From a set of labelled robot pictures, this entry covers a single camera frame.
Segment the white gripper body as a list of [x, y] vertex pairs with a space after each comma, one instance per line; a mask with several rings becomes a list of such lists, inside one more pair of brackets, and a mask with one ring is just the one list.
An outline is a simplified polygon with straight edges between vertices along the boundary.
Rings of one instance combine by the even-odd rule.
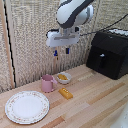
[[46, 36], [46, 45], [48, 47], [76, 44], [79, 41], [80, 29], [78, 27], [64, 29], [63, 31], [51, 29]]

